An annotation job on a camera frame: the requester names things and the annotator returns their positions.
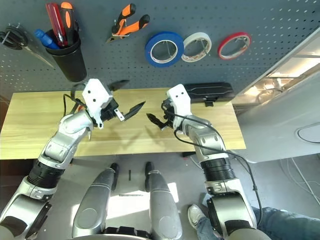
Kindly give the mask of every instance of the wooden table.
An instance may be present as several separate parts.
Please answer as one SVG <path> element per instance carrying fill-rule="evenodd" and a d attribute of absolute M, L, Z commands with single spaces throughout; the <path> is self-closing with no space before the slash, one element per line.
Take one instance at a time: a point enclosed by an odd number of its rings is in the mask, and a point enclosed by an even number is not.
<path fill-rule="evenodd" d="M 114 93 L 119 109 L 127 113 L 134 105 L 146 101 L 140 112 L 125 122 L 118 118 L 104 122 L 104 129 L 95 128 L 91 140 L 86 137 L 75 156 L 141 154 L 193 151 L 192 145 L 179 142 L 171 128 L 161 131 L 146 113 L 163 120 L 160 106 L 168 88 L 122 89 Z M 0 134 L 0 159 L 36 159 L 50 137 L 58 129 L 63 116 L 64 91 L 14 93 Z M 67 99 L 67 110 L 73 103 Z M 245 149 L 245 142 L 231 102 L 191 105 L 194 115 L 208 119 L 219 131 L 227 149 Z"/>

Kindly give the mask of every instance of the blue marker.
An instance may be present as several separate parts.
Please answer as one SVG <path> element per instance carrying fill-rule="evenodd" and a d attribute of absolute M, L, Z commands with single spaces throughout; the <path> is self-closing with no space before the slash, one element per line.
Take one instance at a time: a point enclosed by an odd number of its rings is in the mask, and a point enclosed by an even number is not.
<path fill-rule="evenodd" d="M 43 46 L 49 49 L 60 49 L 60 47 L 55 44 L 51 37 L 49 37 L 44 31 L 41 29 L 37 29 L 34 31 L 34 35 L 40 39 Z"/>

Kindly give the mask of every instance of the floor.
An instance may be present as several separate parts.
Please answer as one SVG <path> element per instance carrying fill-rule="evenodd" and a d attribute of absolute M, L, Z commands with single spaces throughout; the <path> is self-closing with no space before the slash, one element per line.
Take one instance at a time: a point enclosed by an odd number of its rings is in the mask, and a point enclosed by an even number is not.
<path fill-rule="evenodd" d="M 308 181 L 320 183 L 318 155 L 296 157 L 295 160 Z M 129 226 L 149 231 L 149 195 L 144 192 L 144 165 L 147 161 L 154 162 L 156 169 L 161 171 L 173 192 L 180 212 L 185 239 L 197 239 L 196 231 L 188 222 L 187 208 L 193 203 L 201 204 L 203 201 L 204 178 L 202 171 L 190 158 L 182 158 L 178 153 L 95 156 L 75 159 L 60 180 L 58 191 L 51 200 L 52 209 L 37 239 L 71 238 L 73 217 L 82 197 L 95 177 L 113 162 L 120 165 L 120 175 L 117 189 L 112 193 L 109 202 L 107 226 Z M 289 179 L 287 163 L 293 177 L 298 182 L 302 181 L 290 159 L 251 165 L 263 206 L 286 209 L 320 218 L 320 206 L 315 199 Z M 250 203 L 257 207 L 249 175 L 237 161 L 232 163 L 232 167 L 241 179 Z M 129 170 L 131 170 L 131 180 L 129 180 Z M 320 196 L 320 187 L 314 182 L 311 182 L 310 185 L 314 193 Z"/>

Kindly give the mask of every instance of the black cup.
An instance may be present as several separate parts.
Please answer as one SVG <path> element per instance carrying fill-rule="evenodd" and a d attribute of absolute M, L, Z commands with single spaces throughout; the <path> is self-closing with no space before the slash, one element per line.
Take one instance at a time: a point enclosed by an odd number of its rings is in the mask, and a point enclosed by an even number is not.
<path fill-rule="evenodd" d="M 49 30 L 46 34 L 52 38 L 57 44 L 56 36 L 53 30 Z M 52 55 L 55 62 L 60 67 L 65 77 L 71 82 L 81 82 L 87 76 L 87 70 L 84 58 L 81 53 L 81 41 L 77 31 L 74 31 L 74 44 L 66 48 L 51 49 L 45 48 L 46 51 Z"/>

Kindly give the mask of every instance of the wire cutter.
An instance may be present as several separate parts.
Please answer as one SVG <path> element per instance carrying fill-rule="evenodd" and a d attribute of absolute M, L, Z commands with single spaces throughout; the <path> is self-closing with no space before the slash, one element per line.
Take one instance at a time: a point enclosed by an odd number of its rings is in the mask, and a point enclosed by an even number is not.
<path fill-rule="evenodd" d="M 118 20 L 115 21 L 115 25 L 112 26 L 112 35 L 107 39 L 107 43 L 111 43 L 114 40 L 123 39 L 128 37 L 130 33 L 134 33 L 139 31 L 140 29 L 144 28 L 148 25 L 150 21 L 150 16 L 148 14 L 143 15 L 139 21 L 127 26 L 127 18 L 135 14 L 136 12 L 136 5 L 130 3 L 127 5 L 122 12 L 120 13 Z"/>

